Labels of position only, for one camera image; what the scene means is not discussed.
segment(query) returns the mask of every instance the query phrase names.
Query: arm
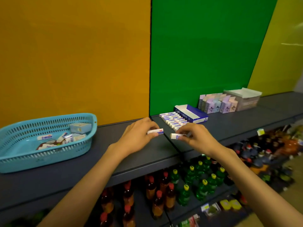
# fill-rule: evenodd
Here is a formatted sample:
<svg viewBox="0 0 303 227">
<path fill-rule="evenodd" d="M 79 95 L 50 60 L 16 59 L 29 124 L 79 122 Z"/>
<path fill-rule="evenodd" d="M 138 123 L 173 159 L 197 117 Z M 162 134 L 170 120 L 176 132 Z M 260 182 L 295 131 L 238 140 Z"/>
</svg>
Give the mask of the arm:
<svg viewBox="0 0 303 227">
<path fill-rule="evenodd" d="M 119 163 L 129 154 L 141 150 L 158 133 L 159 126 L 144 118 L 129 125 L 120 140 L 111 144 L 96 165 L 68 192 L 42 220 L 39 227 L 83 226 L 97 199 Z"/>
<path fill-rule="evenodd" d="M 302 226 L 303 215 L 255 175 L 233 150 L 219 144 L 203 125 L 188 123 L 177 131 L 187 132 L 192 135 L 179 139 L 226 169 L 264 226 Z"/>
</svg>

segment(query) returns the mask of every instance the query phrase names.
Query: right hand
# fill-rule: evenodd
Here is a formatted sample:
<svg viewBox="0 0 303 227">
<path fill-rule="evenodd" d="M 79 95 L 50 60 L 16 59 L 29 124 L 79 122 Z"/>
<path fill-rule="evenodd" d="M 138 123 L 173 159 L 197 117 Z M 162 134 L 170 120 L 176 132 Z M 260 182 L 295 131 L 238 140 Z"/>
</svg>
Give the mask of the right hand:
<svg viewBox="0 0 303 227">
<path fill-rule="evenodd" d="M 201 124 L 189 122 L 176 131 L 177 134 L 188 134 L 189 132 L 191 132 L 190 137 L 181 136 L 178 139 L 206 156 L 216 158 L 217 153 L 225 148 Z"/>
</svg>

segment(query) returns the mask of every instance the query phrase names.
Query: yellow wall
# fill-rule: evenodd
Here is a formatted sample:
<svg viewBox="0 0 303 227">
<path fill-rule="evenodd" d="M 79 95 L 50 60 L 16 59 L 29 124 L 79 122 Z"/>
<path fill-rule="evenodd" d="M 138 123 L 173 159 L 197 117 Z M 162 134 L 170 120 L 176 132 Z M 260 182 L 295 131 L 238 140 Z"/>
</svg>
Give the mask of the yellow wall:
<svg viewBox="0 0 303 227">
<path fill-rule="evenodd" d="M 150 0 L 0 0 L 0 127 L 149 114 Z"/>
<path fill-rule="evenodd" d="M 303 0 L 278 0 L 248 88 L 292 91 L 303 69 Z"/>
</svg>

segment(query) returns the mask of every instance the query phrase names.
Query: hand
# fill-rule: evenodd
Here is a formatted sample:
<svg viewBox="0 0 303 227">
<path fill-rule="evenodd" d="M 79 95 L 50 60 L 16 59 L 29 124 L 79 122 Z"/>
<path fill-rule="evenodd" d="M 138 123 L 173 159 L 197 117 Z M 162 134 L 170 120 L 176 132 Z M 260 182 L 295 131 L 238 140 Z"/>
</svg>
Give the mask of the hand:
<svg viewBox="0 0 303 227">
<path fill-rule="evenodd" d="M 147 134 L 149 130 L 154 129 L 159 129 L 157 123 L 151 121 L 148 117 L 140 119 L 127 126 L 119 141 L 111 146 L 113 149 L 118 148 L 119 151 L 123 151 L 123 157 L 126 157 L 141 150 L 151 139 L 157 137 L 158 133 Z"/>
<path fill-rule="evenodd" d="M 187 134 L 189 132 L 191 132 L 190 137 L 181 136 L 178 139 L 186 142 L 202 154 L 216 158 L 217 153 L 220 152 L 222 148 L 225 148 L 218 143 L 203 125 L 189 122 L 176 131 L 177 134 Z"/>
</svg>

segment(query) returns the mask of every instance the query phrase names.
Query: price tag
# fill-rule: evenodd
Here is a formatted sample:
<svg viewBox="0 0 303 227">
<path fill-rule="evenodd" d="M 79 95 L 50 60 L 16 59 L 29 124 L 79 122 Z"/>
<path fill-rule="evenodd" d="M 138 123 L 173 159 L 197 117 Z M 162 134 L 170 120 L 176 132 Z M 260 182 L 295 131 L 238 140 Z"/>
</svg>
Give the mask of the price tag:
<svg viewBox="0 0 303 227">
<path fill-rule="evenodd" d="M 201 206 L 201 210 L 202 212 L 204 212 L 205 210 L 208 210 L 209 209 L 209 204 L 206 203 L 205 205 Z"/>
<path fill-rule="evenodd" d="M 260 128 L 260 129 L 257 130 L 257 133 L 258 133 L 259 136 L 261 136 L 261 135 L 265 134 L 265 131 L 264 131 L 263 128 Z"/>
</svg>

